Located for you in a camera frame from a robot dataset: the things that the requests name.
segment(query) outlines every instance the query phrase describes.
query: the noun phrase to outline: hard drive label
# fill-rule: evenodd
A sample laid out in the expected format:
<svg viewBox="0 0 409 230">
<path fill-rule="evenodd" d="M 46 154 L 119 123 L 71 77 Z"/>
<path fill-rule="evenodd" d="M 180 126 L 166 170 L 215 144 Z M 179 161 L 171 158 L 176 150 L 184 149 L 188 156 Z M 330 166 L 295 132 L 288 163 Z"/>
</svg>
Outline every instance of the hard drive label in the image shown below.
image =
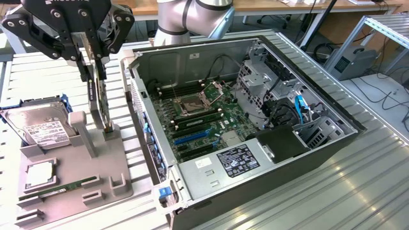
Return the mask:
<svg viewBox="0 0 409 230">
<path fill-rule="evenodd" d="M 218 154 L 230 177 L 236 177 L 260 167 L 248 145 L 242 145 Z"/>
<path fill-rule="evenodd" d="M 60 121 L 24 127 L 40 147 L 68 141 L 68 134 Z"/>
</svg>

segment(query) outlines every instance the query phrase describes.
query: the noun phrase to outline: aluminum profile table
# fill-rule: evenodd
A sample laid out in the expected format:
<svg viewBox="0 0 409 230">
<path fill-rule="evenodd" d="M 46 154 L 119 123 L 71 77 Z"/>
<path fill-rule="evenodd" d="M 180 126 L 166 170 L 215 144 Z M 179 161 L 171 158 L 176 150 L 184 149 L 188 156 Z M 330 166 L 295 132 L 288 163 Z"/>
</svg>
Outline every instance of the aluminum profile table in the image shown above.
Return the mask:
<svg viewBox="0 0 409 230">
<path fill-rule="evenodd" d="M 363 101 L 338 83 L 319 64 L 298 46 L 271 30 L 240 32 L 227 38 L 264 35 L 282 49 L 298 66 L 311 76 L 342 106 L 367 126 L 368 131 L 346 147 L 324 165 L 274 191 L 246 203 L 235 210 L 196 227 L 196 230 L 226 229 L 405 229 L 409 227 L 409 148 L 395 134 L 393 127 L 383 121 Z M 195 41 L 207 40 L 196 37 Z M 126 48 L 147 47 L 148 42 L 127 44 Z M 87 110 L 86 86 L 76 70 L 63 60 L 51 61 L 44 55 L 16 55 L 7 65 L 4 98 L 18 96 L 27 89 L 24 79 L 43 74 L 55 88 L 42 88 L 48 93 L 64 90 L 71 94 L 75 110 Z M 152 182 L 143 157 L 136 132 L 132 127 L 126 98 L 122 94 L 116 56 L 108 65 L 108 94 L 111 114 L 122 126 L 124 147 L 135 195 L 114 204 L 90 210 L 44 227 L 44 229 L 170 229 L 167 219 L 156 211 L 151 196 Z M 0 127 L 0 228 L 18 229 L 10 223 L 14 180 L 18 162 L 18 138 L 6 126 Z"/>
<path fill-rule="evenodd" d="M 393 15 L 373 15 L 373 16 L 364 16 L 354 29 L 343 47 L 340 48 L 339 52 L 331 58 L 328 63 L 326 63 L 326 69 L 331 72 L 335 68 L 336 64 L 339 63 L 342 56 L 347 50 L 347 48 L 354 43 L 357 35 L 361 33 L 364 26 L 371 26 L 377 32 L 384 34 L 389 37 L 393 41 L 396 41 L 404 48 L 404 52 L 397 56 L 397 58 L 392 61 L 389 66 L 385 69 L 388 72 L 396 63 L 400 61 L 403 56 L 408 53 L 409 49 L 409 15 L 407 13 L 393 14 Z M 371 38 L 373 37 L 375 33 L 368 36 L 361 45 L 367 45 Z"/>
</svg>

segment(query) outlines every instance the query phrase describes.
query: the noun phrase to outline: power supply label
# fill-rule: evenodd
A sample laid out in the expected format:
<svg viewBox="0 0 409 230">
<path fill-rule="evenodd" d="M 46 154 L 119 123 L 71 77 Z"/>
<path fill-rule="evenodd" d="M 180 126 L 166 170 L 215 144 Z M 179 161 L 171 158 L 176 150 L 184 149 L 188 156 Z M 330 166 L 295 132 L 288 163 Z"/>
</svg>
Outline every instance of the power supply label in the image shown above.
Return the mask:
<svg viewBox="0 0 409 230">
<path fill-rule="evenodd" d="M 68 134 L 60 121 L 27 126 L 24 131 L 42 147 L 68 141 Z"/>
<path fill-rule="evenodd" d="M 242 145 L 218 154 L 230 177 L 236 177 L 260 167 L 248 145 Z"/>
</svg>

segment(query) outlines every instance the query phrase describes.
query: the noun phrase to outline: motherboard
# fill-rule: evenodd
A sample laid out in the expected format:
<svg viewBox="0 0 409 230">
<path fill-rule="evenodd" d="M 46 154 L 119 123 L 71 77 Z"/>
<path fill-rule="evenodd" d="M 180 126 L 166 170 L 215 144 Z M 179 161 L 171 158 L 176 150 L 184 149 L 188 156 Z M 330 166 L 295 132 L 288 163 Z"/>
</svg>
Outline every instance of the motherboard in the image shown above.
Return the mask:
<svg viewBox="0 0 409 230">
<path fill-rule="evenodd" d="M 235 97 L 235 82 L 212 81 L 194 90 L 175 88 L 152 96 L 163 129 L 180 162 L 242 143 L 258 127 Z"/>
</svg>

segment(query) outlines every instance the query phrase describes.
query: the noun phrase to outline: green circuit board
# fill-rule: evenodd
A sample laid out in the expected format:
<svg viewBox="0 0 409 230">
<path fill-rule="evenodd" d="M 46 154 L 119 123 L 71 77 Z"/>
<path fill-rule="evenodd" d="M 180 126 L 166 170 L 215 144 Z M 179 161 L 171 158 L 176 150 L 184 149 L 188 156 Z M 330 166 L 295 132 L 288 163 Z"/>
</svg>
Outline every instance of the green circuit board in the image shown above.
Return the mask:
<svg viewBox="0 0 409 230">
<path fill-rule="evenodd" d="M 246 137 L 258 131 L 258 128 L 247 118 L 246 112 L 243 111 L 240 105 L 235 103 L 235 98 L 230 91 L 228 86 L 224 85 L 224 94 L 216 100 L 216 98 L 220 96 L 220 89 L 215 85 L 207 87 L 204 90 L 206 98 L 210 102 L 216 100 L 211 106 L 200 104 L 198 100 L 199 93 L 188 94 L 167 100 L 162 100 L 159 96 L 152 97 L 154 106 L 163 124 L 164 132 L 174 149 L 175 156 L 180 162 L 192 160 L 228 147 L 228 143 L 222 138 L 224 133 L 235 131 L 239 139 L 244 141 Z M 212 113 L 211 115 L 206 115 L 206 118 L 190 118 L 190 115 L 198 115 L 203 112 L 215 110 L 218 110 L 218 112 Z M 172 121 L 178 118 L 187 119 L 188 121 L 179 123 L 183 125 L 183 127 L 180 127 L 183 130 L 179 129 L 176 131 Z M 208 132 L 207 137 L 188 141 L 183 144 L 175 144 L 176 140 L 191 137 L 203 132 Z"/>
</svg>

